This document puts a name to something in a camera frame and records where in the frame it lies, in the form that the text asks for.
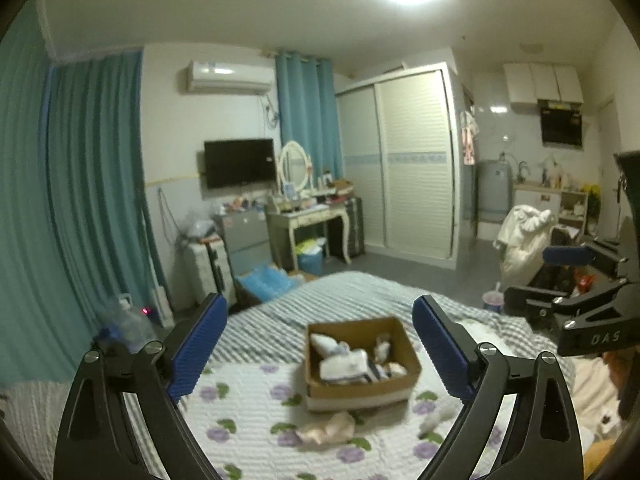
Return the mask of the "white grey sock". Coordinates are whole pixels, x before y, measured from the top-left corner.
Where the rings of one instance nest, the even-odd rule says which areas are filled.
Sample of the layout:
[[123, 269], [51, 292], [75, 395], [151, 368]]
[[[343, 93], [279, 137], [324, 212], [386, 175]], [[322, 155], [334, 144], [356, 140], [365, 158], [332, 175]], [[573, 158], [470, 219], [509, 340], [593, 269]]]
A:
[[424, 421], [421, 422], [419, 434], [431, 434], [442, 424], [448, 424], [452, 420], [455, 420], [459, 414], [459, 409], [451, 405], [441, 405], [439, 408], [435, 408], [430, 414], [428, 414]]

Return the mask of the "beige pink sock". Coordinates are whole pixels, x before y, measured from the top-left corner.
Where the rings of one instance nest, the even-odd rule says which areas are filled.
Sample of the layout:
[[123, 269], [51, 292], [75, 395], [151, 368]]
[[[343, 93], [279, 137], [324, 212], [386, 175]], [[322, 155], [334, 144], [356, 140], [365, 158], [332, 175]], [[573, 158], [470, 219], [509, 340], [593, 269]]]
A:
[[312, 422], [295, 430], [304, 445], [342, 444], [355, 437], [356, 420], [349, 412], [339, 412], [323, 422]]

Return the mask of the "white ribbed sock roll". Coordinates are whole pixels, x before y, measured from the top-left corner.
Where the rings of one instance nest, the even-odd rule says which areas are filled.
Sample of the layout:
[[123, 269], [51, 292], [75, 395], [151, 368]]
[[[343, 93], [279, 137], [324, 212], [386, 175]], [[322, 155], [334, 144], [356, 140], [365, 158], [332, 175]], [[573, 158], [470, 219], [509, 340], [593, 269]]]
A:
[[323, 334], [311, 334], [310, 344], [318, 352], [322, 359], [329, 359], [332, 356], [348, 356], [350, 352], [349, 344]]

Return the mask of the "floral tissue pack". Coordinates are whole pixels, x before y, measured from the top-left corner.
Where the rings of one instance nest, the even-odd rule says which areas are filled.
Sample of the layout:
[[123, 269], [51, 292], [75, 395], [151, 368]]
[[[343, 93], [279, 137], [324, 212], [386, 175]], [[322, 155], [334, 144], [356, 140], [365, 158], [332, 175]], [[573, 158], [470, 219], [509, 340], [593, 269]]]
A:
[[348, 356], [332, 356], [319, 365], [319, 376], [327, 384], [362, 384], [379, 382], [382, 378], [378, 367], [362, 349], [352, 350]]

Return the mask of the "white jacket on chair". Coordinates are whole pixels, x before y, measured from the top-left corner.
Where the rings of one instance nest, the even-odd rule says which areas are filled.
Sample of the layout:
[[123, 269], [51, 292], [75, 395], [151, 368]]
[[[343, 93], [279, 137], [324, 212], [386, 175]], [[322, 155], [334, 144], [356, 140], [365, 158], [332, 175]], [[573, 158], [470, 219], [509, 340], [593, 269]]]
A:
[[518, 205], [506, 215], [494, 240], [504, 289], [533, 281], [544, 265], [542, 251], [549, 246], [555, 225], [555, 215], [549, 209]]

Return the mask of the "hanging pink clothes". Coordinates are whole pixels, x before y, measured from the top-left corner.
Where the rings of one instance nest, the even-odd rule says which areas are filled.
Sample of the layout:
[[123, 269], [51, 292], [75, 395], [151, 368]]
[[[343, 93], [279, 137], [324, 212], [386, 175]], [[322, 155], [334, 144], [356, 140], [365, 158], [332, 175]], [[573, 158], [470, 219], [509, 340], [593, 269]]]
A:
[[465, 166], [474, 166], [476, 163], [475, 138], [480, 132], [480, 128], [478, 128], [474, 116], [467, 110], [460, 114], [460, 126], [463, 163]]

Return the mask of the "open cardboard box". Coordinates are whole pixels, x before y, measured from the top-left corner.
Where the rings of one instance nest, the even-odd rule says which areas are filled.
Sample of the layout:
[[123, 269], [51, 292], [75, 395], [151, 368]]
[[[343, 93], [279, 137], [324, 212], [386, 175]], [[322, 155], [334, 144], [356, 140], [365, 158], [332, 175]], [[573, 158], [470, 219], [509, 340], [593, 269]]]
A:
[[408, 400], [422, 366], [405, 326], [391, 316], [309, 324], [304, 371], [308, 410], [339, 412]]

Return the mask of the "dark suitcase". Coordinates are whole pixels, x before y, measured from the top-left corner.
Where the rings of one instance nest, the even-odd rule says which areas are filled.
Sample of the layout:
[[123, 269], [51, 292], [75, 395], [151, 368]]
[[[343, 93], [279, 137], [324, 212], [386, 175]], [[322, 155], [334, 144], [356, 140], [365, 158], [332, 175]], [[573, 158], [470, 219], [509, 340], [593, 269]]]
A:
[[349, 218], [348, 255], [355, 258], [366, 252], [362, 199], [357, 196], [350, 198], [346, 202], [346, 212]]

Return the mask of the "teal curtain left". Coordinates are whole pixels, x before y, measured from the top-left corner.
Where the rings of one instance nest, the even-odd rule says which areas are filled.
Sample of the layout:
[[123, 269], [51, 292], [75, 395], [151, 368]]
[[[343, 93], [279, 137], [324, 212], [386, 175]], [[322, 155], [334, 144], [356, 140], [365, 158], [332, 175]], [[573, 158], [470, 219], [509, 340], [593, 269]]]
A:
[[1, 41], [1, 383], [67, 382], [122, 295], [163, 281], [141, 154], [143, 55], [54, 64], [26, 2]]

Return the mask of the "blue plastic bag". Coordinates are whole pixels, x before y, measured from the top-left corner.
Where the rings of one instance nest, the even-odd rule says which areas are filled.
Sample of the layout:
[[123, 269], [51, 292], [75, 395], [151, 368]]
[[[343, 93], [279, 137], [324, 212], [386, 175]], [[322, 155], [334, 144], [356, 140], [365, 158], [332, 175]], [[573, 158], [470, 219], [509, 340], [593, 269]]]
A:
[[236, 278], [239, 286], [259, 302], [268, 302], [305, 284], [300, 276], [289, 276], [285, 270], [260, 266]]

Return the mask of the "white dressing table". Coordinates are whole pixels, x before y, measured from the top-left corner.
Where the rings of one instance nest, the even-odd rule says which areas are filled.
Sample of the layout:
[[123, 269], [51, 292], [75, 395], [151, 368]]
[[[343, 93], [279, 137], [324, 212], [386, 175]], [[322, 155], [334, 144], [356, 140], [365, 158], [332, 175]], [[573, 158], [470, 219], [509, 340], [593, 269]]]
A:
[[309, 209], [290, 212], [268, 211], [267, 226], [270, 235], [271, 250], [274, 261], [280, 268], [298, 270], [296, 244], [298, 234], [321, 235], [329, 237], [329, 222], [340, 219], [342, 222], [342, 254], [347, 264], [352, 263], [348, 244], [350, 219], [345, 203], [318, 205]]

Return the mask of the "oval vanity mirror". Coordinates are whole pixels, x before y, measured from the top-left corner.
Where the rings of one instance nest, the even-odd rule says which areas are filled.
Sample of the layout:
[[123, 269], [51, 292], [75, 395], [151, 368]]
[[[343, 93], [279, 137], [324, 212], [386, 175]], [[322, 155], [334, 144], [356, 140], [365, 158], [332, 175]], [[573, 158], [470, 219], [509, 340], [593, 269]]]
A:
[[299, 196], [310, 181], [311, 161], [303, 147], [288, 141], [281, 150], [277, 163], [280, 191], [285, 197]]

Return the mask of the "teal curtain by wardrobe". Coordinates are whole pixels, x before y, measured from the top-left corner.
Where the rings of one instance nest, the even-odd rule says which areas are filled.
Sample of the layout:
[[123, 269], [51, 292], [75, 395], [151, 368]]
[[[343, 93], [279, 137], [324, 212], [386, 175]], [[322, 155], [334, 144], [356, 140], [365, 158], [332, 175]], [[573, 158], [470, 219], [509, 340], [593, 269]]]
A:
[[313, 184], [326, 171], [340, 178], [343, 157], [332, 62], [280, 51], [276, 75], [282, 142], [295, 141], [305, 150]]

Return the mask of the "black wall television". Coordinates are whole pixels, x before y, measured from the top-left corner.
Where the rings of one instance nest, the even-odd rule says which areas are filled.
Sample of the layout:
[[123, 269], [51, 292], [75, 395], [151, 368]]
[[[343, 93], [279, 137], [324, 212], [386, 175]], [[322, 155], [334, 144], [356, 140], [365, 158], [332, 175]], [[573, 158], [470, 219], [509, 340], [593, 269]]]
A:
[[204, 143], [204, 176], [208, 188], [232, 188], [277, 180], [271, 139]]

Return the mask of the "wall air conditioner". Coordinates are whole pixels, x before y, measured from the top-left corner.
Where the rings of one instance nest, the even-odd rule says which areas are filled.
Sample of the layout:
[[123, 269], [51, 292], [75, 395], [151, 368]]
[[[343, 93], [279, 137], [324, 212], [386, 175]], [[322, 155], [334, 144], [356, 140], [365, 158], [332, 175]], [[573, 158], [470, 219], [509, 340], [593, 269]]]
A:
[[268, 67], [192, 61], [186, 69], [190, 93], [264, 96], [273, 85], [274, 73]]

